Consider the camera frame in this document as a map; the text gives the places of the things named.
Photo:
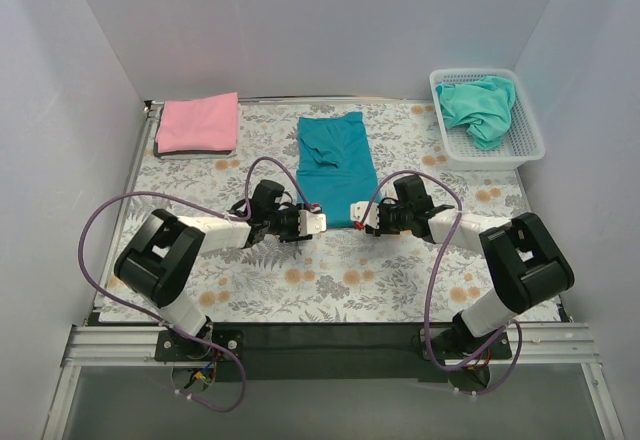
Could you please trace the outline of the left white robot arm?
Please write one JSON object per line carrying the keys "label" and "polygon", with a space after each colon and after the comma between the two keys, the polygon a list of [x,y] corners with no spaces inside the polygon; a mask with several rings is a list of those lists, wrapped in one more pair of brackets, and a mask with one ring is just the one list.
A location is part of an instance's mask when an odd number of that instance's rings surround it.
{"label": "left white robot arm", "polygon": [[213,346],[213,323],[186,293],[199,255],[246,249],[272,235],[279,241],[306,241],[326,227],[322,210],[284,200],[284,187],[262,180],[248,200],[218,216],[176,216],[154,210],[126,245],[114,266],[115,276],[147,300],[161,320],[182,330],[178,347],[193,360]]}

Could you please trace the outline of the teal blue t shirt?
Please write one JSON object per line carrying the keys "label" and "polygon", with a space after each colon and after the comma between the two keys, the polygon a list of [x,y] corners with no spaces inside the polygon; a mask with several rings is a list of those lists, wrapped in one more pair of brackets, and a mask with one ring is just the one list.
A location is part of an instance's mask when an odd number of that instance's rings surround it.
{"label": "teal blue t shirt", "polygon": [[360,112],[298,120],[296,179],[306,198],[322,207],[330,229],[349,228],[350,206],[368,200],[378,185]]}

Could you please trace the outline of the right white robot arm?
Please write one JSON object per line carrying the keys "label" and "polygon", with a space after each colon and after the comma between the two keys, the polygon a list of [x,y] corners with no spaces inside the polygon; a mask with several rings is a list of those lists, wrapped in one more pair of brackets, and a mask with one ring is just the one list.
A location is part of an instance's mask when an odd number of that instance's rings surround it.
{"label": "right white robot arm", "polygon": [[457,313],[441,333],[426,334],[423,340],[424,352],[434,364],[446,354],[459,354],[457,366],[464,368],[487,351],[517,316],[571,289],[575,275],[536,214],[481,216],[465,212],[459,199],[437,205],[426,191],[427,178],[411,170],[388,176],[395,198],[354,203],[350,219],[356,229],[376,237],[409,231],[438,246],[438,260],[450,246],[484,257],[491,289]]}

